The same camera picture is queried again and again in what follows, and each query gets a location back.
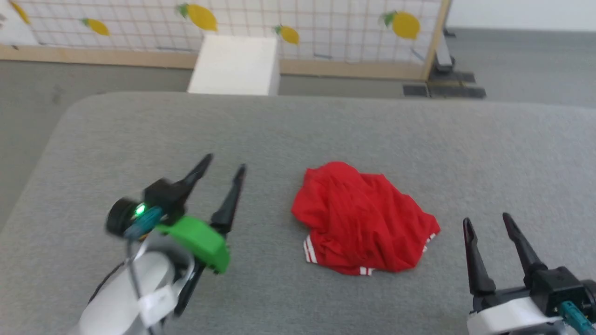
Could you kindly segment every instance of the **yellow lemon print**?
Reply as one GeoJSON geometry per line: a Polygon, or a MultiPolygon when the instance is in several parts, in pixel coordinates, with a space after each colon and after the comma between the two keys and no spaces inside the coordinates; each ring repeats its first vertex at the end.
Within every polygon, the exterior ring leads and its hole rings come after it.
{"type": "Polygon", "coordinates": [[[296,45],[300,43],[300,35],[298,35],[298,32],[295,31],[292,27],[279,25],[277,27],[274,27],[273,30],[276,34],[280,35],[281,38],[284,39],[284,41],[288,43],[296,45]]]}
{"type": "Polygon", "coordinates": [[[100,35],[110,36],[110,31],[108,30],[108,27],[106,27],[105,24],[99,22],[98,20],[85,17],[81,19],[81,22],[100,35]]]}
{"type": "Polygon", "coordinates": [[[401,38],[416,39],[420,32],[418,18],[410,13],[392,11],[381,15],[380,20],[386,27],[393,24],[393,32],[401,38]]]}
{"type": "Polygon", "coordinates": [[[204,30],[218,31],[218,21],[207,8],[195,4],[182,4],[176,10],[184,18],[190,17],[195,26],[204,30]]]}
{"type": "Polygon", "coordinates": [[[19,6],[14,1],[11,1],[10,4],[13,5],[14,10],[17,11],[17,13],[21,16],[21,18],[23,19],[23,21],[25,23],[31,24],[31,21],[29,21],[29,16],[27,15],[27,13],[25,13],[25,11],[21,8],[21,6],[19,6]]]}

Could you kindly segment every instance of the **green light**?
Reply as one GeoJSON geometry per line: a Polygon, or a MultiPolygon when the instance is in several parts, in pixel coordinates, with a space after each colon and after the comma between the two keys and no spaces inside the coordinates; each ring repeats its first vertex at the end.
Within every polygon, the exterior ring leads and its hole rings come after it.
{"type": "Polygon", "coordinates": [[[135,216],[139,216],[139,215],[143,214],[143,212],[145,212],[146,208],[147,208],[147,206],[144,203],[137,206],[135,209],[135,216]]]}

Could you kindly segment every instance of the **red cloth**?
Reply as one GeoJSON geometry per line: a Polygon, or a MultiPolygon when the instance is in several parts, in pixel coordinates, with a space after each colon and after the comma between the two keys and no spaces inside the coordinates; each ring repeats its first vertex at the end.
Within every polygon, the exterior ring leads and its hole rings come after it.
{"type": "Polygon", "coordinates": [[[292,213],[311,228],[306,260],[346,275],[413,268],[440,231],[434,216],[384,175],[343,162],[308,169],[292,213]]]}

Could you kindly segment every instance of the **gray tabletop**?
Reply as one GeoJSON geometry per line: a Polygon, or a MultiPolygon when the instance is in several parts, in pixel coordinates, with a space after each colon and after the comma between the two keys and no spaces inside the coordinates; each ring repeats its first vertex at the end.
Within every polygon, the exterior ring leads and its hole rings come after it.
{"type": "Polygon", "coordinates": [[[108,94],[66,113],[0,234],[0,333],[59,334],[124,255],[104,232],[122,196],[215,159],[189,200],[206,218],[249,172],[228,273],[206,274],[170,334],[462,334],[461,221],[498,287],[522,283],[501,212],[547,265],[596,278],[596,114],[487,102],[108,94]],[[383,173],[443,231],[419,265],[348,277],[308,264],[290,213],[306,168],[383,173]]]}

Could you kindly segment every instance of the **wooden frame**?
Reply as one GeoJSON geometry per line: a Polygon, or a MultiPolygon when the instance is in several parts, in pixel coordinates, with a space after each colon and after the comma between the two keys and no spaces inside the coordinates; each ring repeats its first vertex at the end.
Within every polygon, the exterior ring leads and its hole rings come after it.
{"type": "MultiPolygon", "coordinates": [[[[345,63],[310,60],[281,60],[284,75],[335,76],[357,78],[427,80],[434,65],[434,53],[443,33],[450,0],[442,0],[433,39],[424,64],[345,63]]],[[[171,67],[193,69],[195,54],[103,49],[55,48],[49,46],[0,45],[0,60],[46,61],[55,63],[103,64],[123,66],[171,67]]]]}

